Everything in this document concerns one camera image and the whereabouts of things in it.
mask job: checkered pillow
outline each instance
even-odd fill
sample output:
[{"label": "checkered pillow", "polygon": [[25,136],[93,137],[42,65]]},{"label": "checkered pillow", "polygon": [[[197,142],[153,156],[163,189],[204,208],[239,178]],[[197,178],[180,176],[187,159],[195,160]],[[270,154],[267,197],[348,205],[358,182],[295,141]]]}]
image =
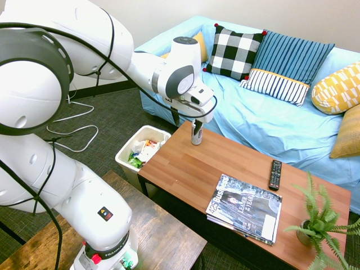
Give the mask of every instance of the checkered pillow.
[{"label": "checkered pillow", "polygon": [[250,73],[263,34],[241,34],[215,26],[214,48],[206,71],[243,80]]}]

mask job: magazine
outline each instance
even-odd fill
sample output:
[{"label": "magazine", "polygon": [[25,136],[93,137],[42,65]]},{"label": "magazine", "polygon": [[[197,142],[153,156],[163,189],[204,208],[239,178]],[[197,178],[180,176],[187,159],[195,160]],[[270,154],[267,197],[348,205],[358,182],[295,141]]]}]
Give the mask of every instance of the magazine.
[{"label": "magazine", "polygon": [[228,223],[226,223],[224,221],[221,221],[220,219],[214,218],[211,215],[208,215],[206,218],[207,218],[207,220],[212,221],[212,222],[214,222],[214,223],[216,223],[218,225],[221,225],[221,226],[226,227],[228,229],[231,229],[231,230],[233,230],[235,232],[238,232],[238,233],[240,233],[241,235],[243,235],[245,237],[250,236],[250,237],[252,237],[252,238],[254,238],[254,239],[258,240],[258,241],[261,241],[261,242],[263,242],[265,244],[268,244],[268,245],[271,245],[271,246],[274,244],[272,241],[269,241],[269,240],[266,240],[264,238],[258,237],[258,236],[254,235],[252,233],[245,233],[244,231],[239,230],[238,228],[234,227],[233,225],[230,225],[230,224],[228,224]]},{"label": "magazine", "polygon": [[282,197],[222,174],[206,213],[208,220],[272,245]]}]

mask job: can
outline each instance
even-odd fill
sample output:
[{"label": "can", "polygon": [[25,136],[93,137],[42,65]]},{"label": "can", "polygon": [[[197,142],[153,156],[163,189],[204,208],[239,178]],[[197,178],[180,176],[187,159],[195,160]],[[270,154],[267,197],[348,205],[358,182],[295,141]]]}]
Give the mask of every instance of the can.
[{"label": "can", "polygon": [[195,121],[196,120],[193,120],[191,122],[191,143],[193,145],[199,145],[201,143],[201,141],[203,140],[204,123],[197,121],[198,123],[201,123],[201,126],[195,134],[195,127],[196,127]]}]

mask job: blue sofa cover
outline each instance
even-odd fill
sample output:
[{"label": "blue sofa cover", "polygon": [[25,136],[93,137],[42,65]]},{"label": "blue sofa cover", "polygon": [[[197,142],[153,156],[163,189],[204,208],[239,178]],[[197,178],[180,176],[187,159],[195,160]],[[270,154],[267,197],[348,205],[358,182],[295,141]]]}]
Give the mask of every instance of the blue sofa cover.
[{"label": "blue sofa cover", "polygon": [[[138,47],[137,50],[161,56],[170,51],[172,39],[193,37],[202,32],[210,58],[215,27],[224,26],[239,33],[261,33],[228,22],[195,16]],[[360,60],[360,53],[334,48],[316,75],[312,86],[331,73]],[[202,81],[214,90],[218,105],[213,120],[205,128],[307,171],[352,192],[351,211],[360,214],[360,156],[330,159],[343,115],[327,115],[311,102],[310,88],[304,105],[296,107],[265,94],[239,87],[232,78],[201,72]],[[162,102],[154,92],[150,95]],[[141,93],[143,109],[174,123],[171,113]]]}]

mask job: wall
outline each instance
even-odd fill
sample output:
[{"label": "wall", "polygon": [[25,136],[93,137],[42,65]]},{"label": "wall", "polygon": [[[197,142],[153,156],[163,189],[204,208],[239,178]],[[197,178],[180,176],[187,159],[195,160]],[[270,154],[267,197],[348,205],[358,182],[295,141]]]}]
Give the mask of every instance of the wall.
[{"label": "wall", "polygon": [[[358,0],[91,0],[133,35],[135,47],[195,16],[229,21],[360,52]],[[0,0],[0,11],[5,0]],[[95,80],[76,78],[77,88]]]}]

